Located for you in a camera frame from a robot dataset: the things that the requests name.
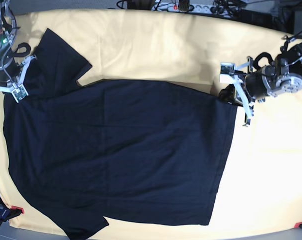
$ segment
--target red clip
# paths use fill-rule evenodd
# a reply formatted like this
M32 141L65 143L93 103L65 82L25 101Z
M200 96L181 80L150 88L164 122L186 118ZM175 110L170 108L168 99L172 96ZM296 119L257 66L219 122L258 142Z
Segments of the red clip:
M18 206L12 206L11 209L20 209L22 211L22 214L24 214L24 209Z
M295 224L294 228L298 229L300 227L300 225L302 224L302 222L298 222L297 224Z

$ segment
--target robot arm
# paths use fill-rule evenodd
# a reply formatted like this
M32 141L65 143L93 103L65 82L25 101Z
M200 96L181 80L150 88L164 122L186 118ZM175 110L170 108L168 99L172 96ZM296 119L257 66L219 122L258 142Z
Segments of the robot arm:
M9 0L0 0L0 91L11 93L16 102L28 95L24 85L24 77L29 63L35 56L29 56L21 64L17 64L14 58L29 55L31 47L27 43L18 45L15 51L11 48L15 42L18 27L16 20L9 9ZM25 52L17 52L20 48L25 48Z
M289 43L302 39L302 32L288 37L281 54L275 60L263 52L254 61L248 57L247 63L235 66L233 63L221 63L220 82L230 84L223 89L219 98L233 105L244 107L245 126L250 125L254 116L255 101L265 102L265 97L277 97L284 93L297 93L302 89L302 43L288 50ZM267 58L269 65L259 66L259 61ZM240 71L248 67L247 73Z

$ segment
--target black t-shirt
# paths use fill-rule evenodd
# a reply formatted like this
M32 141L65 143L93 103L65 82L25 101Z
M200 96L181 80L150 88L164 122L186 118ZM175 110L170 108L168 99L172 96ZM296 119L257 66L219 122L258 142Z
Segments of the black t-shirt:
M108 225L208 225L236 107L163 81L76 81L91 65L49 29L25 78L4 97L9 173L70 239Z

